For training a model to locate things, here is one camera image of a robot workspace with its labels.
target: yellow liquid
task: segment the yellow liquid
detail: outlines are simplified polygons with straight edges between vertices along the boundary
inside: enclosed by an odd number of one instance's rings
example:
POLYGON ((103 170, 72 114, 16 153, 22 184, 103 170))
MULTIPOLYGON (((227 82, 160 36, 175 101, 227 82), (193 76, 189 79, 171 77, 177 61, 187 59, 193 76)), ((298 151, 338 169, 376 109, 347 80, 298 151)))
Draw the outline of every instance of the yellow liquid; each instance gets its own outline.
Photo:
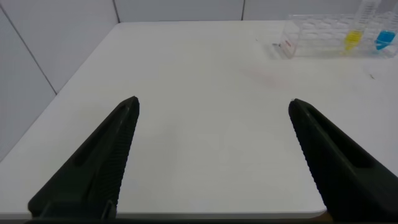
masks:
POLYGON ((351 30, 345 40, 344 44, 346 46, 346 51, 349 51, 356 47, 359 44, 359 41, 361 41, 362 38, 362 32, 358 30, 351 30))

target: tabletop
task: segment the tabletop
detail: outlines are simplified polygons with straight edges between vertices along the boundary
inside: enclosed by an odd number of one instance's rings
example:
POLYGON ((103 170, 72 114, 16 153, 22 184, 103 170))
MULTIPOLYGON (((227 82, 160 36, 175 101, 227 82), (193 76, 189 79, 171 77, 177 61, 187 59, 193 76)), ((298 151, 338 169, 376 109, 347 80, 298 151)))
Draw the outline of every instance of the tabletop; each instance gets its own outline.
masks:
POLYGON ((396 59, 281 57, 283 21, 118 24, 0 162, 0 218, 113 108, 140 116, 120 217, 311 218, 326 208, 288 114, 307 101, 398 174, 396 59))

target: white wall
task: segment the white wall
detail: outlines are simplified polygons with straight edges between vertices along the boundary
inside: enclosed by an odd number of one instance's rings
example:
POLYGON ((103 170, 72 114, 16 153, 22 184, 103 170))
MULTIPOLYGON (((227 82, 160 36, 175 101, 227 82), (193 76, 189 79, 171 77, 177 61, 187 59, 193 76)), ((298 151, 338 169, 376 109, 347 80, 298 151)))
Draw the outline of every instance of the white wall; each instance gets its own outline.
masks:
POLYGON ((112 0, 0 0, 58 92, 118 23, 112 0))
POLYGON ((55 93, 0 9, 0 161, 55 93))
POLYGON ((243 0, 115 0, 121 22, 236 21, 243 0))
MULTIPOLYGON (((398 0, 382 0, 379 12, 391 11, 398 0)), ((284 20, 289 14, 351 14, 361 0, 246 0, 244 20, 284 20)))

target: test tube rack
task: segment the test tube rack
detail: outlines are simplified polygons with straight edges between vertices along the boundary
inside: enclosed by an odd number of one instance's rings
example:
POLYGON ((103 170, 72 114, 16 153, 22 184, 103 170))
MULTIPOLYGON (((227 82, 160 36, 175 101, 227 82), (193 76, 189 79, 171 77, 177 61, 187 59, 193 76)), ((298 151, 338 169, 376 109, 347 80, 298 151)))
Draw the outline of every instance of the test tube rack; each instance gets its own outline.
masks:
POLYGON ((345 52, 345 38, 354 14, 290 15, 285 23, 279 47, 288 58, 296 57, 380 57, 391 58, 398 53, 398 38, 382 50, 375 40, 389 18, 387 12, 376 14, 363 32, 360 43, 345 52))

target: blue liquid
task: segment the blue liquid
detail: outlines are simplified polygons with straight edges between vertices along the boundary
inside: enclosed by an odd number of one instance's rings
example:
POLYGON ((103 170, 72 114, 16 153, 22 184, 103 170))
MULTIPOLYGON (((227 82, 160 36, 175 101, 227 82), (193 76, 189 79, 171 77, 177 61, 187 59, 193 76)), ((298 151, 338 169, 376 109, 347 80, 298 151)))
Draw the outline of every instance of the blue liquid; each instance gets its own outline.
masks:
POLYGON ((387 47, 388 45, 391 44, 392 40, 394 40, 394 37, 396 36, 396 33, 393 31, 388 31, 388 30, 382 30, 375 40, 376 43, 376 49, 381 50, 384 47, 387 47))

